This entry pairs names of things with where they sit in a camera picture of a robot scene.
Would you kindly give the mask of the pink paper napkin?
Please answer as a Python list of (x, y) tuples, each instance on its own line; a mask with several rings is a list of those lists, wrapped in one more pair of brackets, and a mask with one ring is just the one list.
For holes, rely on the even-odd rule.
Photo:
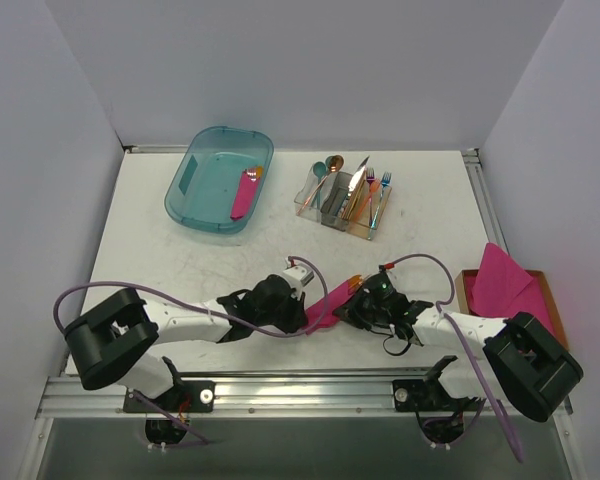
[(350, 282), (345, 281), (329, 292), (325, 299), (321, 299), (305, 310), (307, 317), (306, 335), (334, 327), (339, 318), (334, 310), (342, 306), (352, 296)]

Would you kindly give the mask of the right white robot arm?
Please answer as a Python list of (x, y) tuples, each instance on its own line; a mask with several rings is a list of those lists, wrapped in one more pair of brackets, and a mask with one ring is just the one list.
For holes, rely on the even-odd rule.
[(584, 377), (580, 364), (532, 314), (484, 318), (448, 312), (408, 299), (386, 271), (368, 277), (334, 315), (361, 330), (384, 329), (410, 344), (475, 359), (495, 399), (536, 422), (548, 420)]

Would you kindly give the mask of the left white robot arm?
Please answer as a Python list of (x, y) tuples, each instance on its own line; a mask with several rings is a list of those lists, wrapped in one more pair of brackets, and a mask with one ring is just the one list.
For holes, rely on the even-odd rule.
[(176, 408), (183, 383), (171, 360), (150, 354), (152, 346), (184, 341), (237, 342), (255, 332), (293, 335), (308, 324), (305, 287), (314, 274), (296, 265), (271, 274), (251, 289), (185, 306), (155, 292), (121, 284), (118, 291), (67, 326), (63, 336), (86, 390), (112, 384), (138, 391), (160, 411)]

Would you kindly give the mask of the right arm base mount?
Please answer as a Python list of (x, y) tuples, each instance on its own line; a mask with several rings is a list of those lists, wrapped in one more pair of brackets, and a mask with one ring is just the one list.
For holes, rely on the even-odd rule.
[(420, 415), (476, 411), (477, 398), (452, 398), (438, 381), (423, 379), (397, 379), (392, 382), (394, 409), (400, 413)]

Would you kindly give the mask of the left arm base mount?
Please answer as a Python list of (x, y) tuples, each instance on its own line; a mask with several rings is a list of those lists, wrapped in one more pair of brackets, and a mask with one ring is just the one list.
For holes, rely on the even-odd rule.
[(119, 380), (127, 390), (125, 413), (210, 413), (213, 411), (216, 383), (209, 379), (147, 381)]

